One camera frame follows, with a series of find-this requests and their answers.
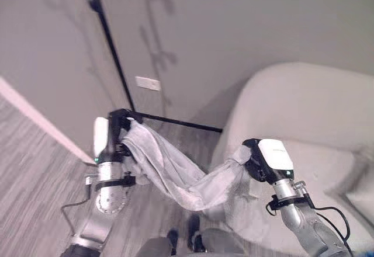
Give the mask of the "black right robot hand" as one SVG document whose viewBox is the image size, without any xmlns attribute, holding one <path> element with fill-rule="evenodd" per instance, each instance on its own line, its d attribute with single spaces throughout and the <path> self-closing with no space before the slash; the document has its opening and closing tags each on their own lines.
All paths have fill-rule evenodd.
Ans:
<svg viewBox="0 0 374 257">
<path fill-rule="evenodd" d="M 282 179 L 294 180 L 293 162 L 283 142 L 252 138 L 245 140 L 242 145 L 251 151 L 244 166 L 253 179 L 270 185 Z"/>
</svg>

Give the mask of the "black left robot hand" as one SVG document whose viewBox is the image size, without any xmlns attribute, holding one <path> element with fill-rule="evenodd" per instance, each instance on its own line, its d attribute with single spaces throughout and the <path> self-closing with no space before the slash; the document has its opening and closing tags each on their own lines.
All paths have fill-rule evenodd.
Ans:
<svg viewBox="0 0 374 257">
<path fill-rule="evenodd" d="M 97 165 L 105 162 L 123 162 L 131 152 L 122 143 L 122 130 L 131 129 L 131 121 L 143 122 L 143 118 L 129 109 L 117 109 L 109 112 L 107 117 L 97 117 L 94 122 L 93 150 Z"/>
</svg>

